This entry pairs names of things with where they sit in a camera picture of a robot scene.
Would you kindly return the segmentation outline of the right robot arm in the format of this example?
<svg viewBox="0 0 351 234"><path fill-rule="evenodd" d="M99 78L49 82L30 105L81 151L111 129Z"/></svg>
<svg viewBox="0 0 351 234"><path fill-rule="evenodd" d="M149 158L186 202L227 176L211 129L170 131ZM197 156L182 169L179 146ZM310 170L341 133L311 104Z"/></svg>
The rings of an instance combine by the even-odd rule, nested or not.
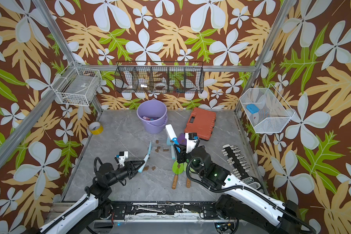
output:
<svg viewBox="0 0 351 234"><path fill-rule="evenodd" d="M300 217L298 206L283 203L252 188L225 168L215 164L204 146L186 152L186 147L174 145L179 164L187 163L186 175L213 193L221 193L216 210L223 217L233 217L251 223L269 234L315 234L316 230Z"/></svg>

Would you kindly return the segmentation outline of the white brush blue handle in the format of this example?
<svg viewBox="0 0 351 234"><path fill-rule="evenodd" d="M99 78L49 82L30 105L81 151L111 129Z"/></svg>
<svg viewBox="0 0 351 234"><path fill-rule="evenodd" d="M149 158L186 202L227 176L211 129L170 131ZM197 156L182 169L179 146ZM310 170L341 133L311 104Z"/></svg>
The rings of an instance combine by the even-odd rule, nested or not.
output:
<svg viewBox="0 0 351 234"><path fill-rule="evenodd" d="M165 126L167 133L167 145L173 146L177 152L181 152L180 144L177 140L177 136L171 124Z"/></svg>

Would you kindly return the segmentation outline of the steel combination wrench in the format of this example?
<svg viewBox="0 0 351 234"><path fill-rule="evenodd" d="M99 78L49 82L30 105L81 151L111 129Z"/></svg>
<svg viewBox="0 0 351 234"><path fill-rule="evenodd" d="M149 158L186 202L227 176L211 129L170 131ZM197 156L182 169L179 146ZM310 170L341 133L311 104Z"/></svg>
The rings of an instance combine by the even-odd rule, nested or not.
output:
<svg viewBox="0 0 351 234"><path fill-rule="evenodd" d="M166 209L161 209L161 208L145 207L145 206L141 206L141 205L135 205L134 208L137 211L146 211L146 212L155 212L155 213L160 213L160 214L166 214Z"/></svg>

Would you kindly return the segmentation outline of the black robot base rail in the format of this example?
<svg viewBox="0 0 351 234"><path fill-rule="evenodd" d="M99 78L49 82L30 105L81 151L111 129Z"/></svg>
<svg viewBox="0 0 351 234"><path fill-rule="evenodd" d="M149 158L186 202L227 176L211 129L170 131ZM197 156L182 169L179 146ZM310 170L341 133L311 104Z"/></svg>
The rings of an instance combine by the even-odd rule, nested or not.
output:
<svg viewBox="0 0 351 234"><path fill-rule="evenodd" d="M146 219L169 218L175 220L236 220L217 208L217 202L112 202L101 220L128 221L131 217Z"/></svg>

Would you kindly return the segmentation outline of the light blue round trowel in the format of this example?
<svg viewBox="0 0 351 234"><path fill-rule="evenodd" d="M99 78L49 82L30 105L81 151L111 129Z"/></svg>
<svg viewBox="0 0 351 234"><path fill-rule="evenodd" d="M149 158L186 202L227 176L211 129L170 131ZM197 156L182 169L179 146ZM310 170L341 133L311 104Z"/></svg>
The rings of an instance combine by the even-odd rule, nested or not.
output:
<svg viewBox="0 0 351 234"><path fill-rule="evenodd" d="M148 161L148 159L149 159L149 157L150 157L150 154L151 154L151 150L152 150L152 142L150 141L149 147L148 147L148 152L147 152L147 154L146 154L146 156L145 156L145 158L144 158L144 164L143 164L143 165L140 167L140 169L138 170L139 173L142 173L144 167L146 166L146 163L147 163L147 161Z"/></svg>

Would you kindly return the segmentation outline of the blue object in basket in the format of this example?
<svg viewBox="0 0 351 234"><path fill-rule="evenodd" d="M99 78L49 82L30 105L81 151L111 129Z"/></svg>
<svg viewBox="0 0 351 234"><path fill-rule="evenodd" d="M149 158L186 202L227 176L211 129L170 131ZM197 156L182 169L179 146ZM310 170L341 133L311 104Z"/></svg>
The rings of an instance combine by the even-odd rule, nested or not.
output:
<svg viewBox="0 0 351 234"><path fill-rule="evenodd" d="M256 113L258 113L258 112L260 111L260 109L259 109L255 104L253 104L253 103L248 104L248 105L246 106L246 109L247 109L247 111L249 111L249 113L251 113L251 114L256 114Z"/></svg>

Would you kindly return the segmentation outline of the purple plastic bucket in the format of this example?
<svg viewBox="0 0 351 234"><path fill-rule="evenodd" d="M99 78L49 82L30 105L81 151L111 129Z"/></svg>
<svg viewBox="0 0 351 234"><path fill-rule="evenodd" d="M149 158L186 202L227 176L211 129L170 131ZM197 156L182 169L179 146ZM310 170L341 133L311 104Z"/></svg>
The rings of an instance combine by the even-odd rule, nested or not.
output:
<svg viewBox="0 0 351 234"><path fill-rule="evenodd" d="M141 103L136 110L138 118L142 121L144 129L150 134L160 133L168 121L166 105L156 99L148 100ZM156 118L153 121L144 120L142 117Z"/></svg>

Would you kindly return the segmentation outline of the red plastic tool case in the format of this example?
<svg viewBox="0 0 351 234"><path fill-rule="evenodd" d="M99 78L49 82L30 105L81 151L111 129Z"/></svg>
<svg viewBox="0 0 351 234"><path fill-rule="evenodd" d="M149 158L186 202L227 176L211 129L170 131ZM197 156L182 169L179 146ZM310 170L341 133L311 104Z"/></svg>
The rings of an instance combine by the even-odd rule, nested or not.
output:
<svg viewBox="0 0 351 234"><path fill-rule="evenodd" d="M196 107L187 121L184 133L196 133L200 139L208 141L212 136L215 121L215 112Z"/></svg>

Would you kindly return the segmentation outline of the green square trowel right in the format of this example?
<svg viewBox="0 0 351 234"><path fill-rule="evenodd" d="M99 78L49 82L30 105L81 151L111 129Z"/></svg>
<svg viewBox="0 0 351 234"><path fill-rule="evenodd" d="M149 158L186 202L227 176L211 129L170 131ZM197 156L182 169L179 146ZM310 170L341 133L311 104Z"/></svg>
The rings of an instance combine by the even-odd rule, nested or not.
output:
<svg viewBox="0 0 351 234"><path fill-rule="evenodd" d="M187 171L187 163L184 163L184 172L186 171ZM186 177L186 187L191 188L191 180L188 177Z"/></svg>

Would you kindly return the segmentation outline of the yellow tape roll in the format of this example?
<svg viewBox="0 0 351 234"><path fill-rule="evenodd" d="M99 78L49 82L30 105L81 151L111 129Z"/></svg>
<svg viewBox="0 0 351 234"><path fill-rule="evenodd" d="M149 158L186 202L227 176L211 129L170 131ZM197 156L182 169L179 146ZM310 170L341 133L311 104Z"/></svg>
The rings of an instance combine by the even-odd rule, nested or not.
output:
<svg viewBox="0 0 351 234"><path fill-rule="evenodd" d="M99 135L103 132L103 125L100 122L93 122L88 126L89 131L93 135Z"/></svg>

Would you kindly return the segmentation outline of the black socket bit rack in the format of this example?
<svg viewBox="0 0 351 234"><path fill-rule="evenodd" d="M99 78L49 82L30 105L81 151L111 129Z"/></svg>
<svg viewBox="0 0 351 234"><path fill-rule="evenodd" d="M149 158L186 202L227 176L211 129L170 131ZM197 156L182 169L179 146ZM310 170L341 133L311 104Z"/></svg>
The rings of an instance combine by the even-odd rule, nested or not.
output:
<svg viewBox="0 0 351 234"><path fill-rule="evenodd" d="M259 180L249 174L251 165L237 146L225 144L221 152L227 157L227 162L233 167L232 172L238 179L254 189L261 188Z"/></svg>

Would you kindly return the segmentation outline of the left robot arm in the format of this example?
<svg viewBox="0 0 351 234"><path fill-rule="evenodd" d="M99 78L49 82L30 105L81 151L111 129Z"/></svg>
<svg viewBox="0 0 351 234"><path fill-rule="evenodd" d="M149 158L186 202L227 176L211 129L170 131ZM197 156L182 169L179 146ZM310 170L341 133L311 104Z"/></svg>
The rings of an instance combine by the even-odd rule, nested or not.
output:
<svg viewBox="0 0 351 234"><path fill-rule="evenodd" d="M143 160L125 161L117 169L111 163L102 163L100 158L94 159L93 183L85 187L85 194L69 209L41 228L30 228L26 234L79 234L94 220L110 216L112 201L111 186L135 177L139 169L145 165Z"/></svg>

